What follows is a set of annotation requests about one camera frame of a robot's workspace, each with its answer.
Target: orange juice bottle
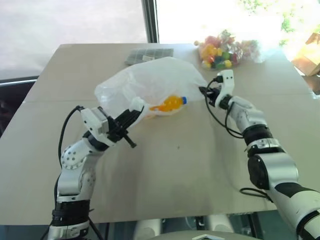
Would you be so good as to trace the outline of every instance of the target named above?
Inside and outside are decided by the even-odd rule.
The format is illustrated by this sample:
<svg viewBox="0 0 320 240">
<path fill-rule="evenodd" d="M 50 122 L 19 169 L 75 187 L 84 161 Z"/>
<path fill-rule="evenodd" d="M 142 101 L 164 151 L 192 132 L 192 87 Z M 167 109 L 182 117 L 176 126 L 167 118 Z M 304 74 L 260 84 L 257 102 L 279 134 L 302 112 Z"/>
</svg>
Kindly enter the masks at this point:
<svg viewBox="0 0 320 240">
<path fill-rule="evenodd" d="M 187 98 L 185 96 L 175 96 L 171 95 L 163 104 L 159 106 L 150 107 L 151 111 L 161 111 L 161 112 L 171 112 L 173 110 L 179 109 L 182 105 L 187 103 Z"/>
</svg>

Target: cardboard box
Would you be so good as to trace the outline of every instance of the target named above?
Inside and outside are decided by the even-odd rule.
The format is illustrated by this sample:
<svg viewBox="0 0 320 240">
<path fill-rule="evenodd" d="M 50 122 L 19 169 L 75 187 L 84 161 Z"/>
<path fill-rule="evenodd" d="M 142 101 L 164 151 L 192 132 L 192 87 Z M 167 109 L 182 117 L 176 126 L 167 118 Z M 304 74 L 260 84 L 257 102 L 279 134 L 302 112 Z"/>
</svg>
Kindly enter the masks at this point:
<svg viewBox="0 0 320 240">
<path fill-rule="evenodd" d="M 292 63 L 306 76 L 315 75 L 320 71 L 320 34 L 312 33 Z"/>
</svg>

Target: beige table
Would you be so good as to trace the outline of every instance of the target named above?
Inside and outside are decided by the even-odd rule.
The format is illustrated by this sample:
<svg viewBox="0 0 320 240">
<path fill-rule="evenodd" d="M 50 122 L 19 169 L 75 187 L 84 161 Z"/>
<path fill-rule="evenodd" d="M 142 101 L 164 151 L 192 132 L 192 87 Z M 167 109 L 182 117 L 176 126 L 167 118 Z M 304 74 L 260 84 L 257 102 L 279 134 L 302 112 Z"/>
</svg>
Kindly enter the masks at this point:
<svg viewBox="0 0 320 240">
<path fill-rule="evenodd" d="M 0 225 L 50 222 L 66 115 L 75 105 L 97 106 L 95 86 L 126 67 L 130 50 L 150 47 L 172 47 L 174 57 L 200 66 L 197 50 L 187 44 L 73 44 L 56 51 L 0 139 Z M 215 76 L 200 72 L 207 81 Z M 301 183 L 320 191 L 313 177 L 320 169 L 319 100 L 280 52 L 262 64 L 244 63 L 234 74 L 234 93 L 265 112 L 273 135 L 295 159 Z M 80 116 L 73 116 L 63 147 L 84 131 Z M 136 148 L 120 142 L 98 163 L 94 222 L 274 209 L 238 192 L 252 187 L 245 143 L 214 122 L 204 101 L 170 117 L 146 119 L 129 135 Z"/>
</svg>

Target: clear plastic bag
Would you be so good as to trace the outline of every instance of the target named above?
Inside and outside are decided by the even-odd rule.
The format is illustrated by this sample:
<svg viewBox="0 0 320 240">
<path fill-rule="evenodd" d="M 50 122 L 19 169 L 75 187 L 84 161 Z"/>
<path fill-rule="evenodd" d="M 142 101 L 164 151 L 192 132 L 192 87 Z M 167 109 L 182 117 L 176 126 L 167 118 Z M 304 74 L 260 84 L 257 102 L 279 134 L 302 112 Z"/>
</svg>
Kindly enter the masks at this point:
<svg viewBox="0 0 320 240">
<path fill-rule="evenodd" d="M 138 120 L 148 115 L 172 115 L 170 112 L 151 111 L 169 96 L 186 97 L 187 102 L 204 99 L 199 86 L 207 82 L 189 62 L 164 57 L 135 64 L 99 84 L 94 91 L 102 108 L 113 118 L 126 109 L 143 111 Z"/>
</svg>

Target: bottle cap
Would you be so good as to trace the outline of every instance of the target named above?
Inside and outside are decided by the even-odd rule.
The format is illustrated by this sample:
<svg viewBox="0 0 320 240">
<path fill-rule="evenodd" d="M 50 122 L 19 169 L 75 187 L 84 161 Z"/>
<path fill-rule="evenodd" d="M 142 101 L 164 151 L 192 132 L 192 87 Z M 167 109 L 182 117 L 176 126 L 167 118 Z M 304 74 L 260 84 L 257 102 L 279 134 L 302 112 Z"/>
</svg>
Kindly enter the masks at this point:
<svg viewBox="0 0 320 240">
<path fill-rule="evenodd" d="M 185 96 L 182 97 L 182 103 L 187 104 L 187 98 Z"/>
</svg>

